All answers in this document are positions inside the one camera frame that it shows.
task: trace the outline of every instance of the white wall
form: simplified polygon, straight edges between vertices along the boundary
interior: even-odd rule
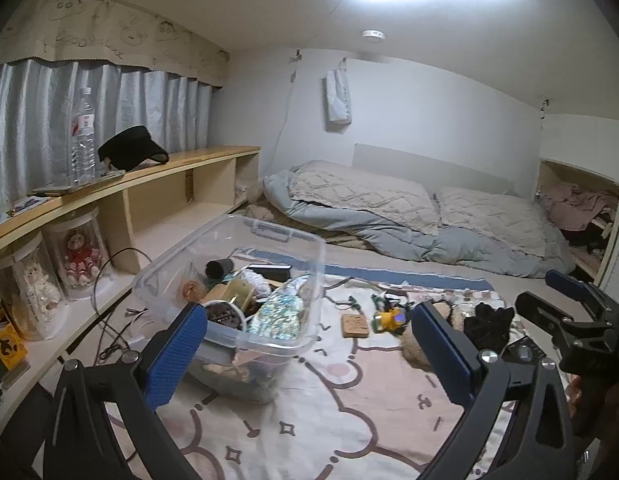
[[[232,55],[224,88],[216,92],[210,143],[262,147],[261,174],[314,158],[351,164],[355,143],[373,144],[461,164],[515,183],[531,196],[541,146],[539,113],[464,76],[413,61],[348,59],[353,121],[326,126],[323,78],[349,53],[289,48]],[[289,120],[283,125],[290,75],[298,70]]]
[[[619,121],[550,114],[543,122],[542,158],[585,168],[619,182]]]

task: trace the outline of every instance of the smoke detector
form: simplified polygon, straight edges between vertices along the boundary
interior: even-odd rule
[[[363,38],[370,43],[381,43],[385,39],[385,34],[380,30],[363,30]]]

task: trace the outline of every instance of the blue stripe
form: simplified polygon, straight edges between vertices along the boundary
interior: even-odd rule
[[[269,251],[246,250],[247,254],[269,260],[272,263],[291,265],[298,270],[310,270],[310,263],[298,260],[286,254],[270,253]],[[369,282],[382,283],[404,283],[408,282],[414,286],[424,286],[427,288],[451,288],[472,290],[494,290],[486,280],[467,280],[465,278],[453,278],[440,274],[419,274],[417,272],[398,272],[396,270],[385,269],[358,269],[355,267],[341,267],[337,265],[326,265],[326,274],[336,274],[337,276],[352,276],[368,280]]]

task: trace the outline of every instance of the gray blanket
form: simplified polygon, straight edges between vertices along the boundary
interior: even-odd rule
[[[522,278],[543,278],[550,269],[571,272],[574,261],[560,231],[543,219],[545,257],[512,251],[503,243],[461,227],[445,226],[438,235],[426,235],[366,211],[332,208],[292,200],[291,171],[266,177],[265,193],[283,214],[327,231],[345,231],[392,258],[463,265]]]

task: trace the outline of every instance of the gray curtain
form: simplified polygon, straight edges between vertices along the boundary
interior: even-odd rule
[[[68,174],[68,135],[80,89],[90,86],[96,146],[144,124],[169,153],[207,146],[212,87],[196,79],[103,61],[27,59],[0,66],[4,197]]]

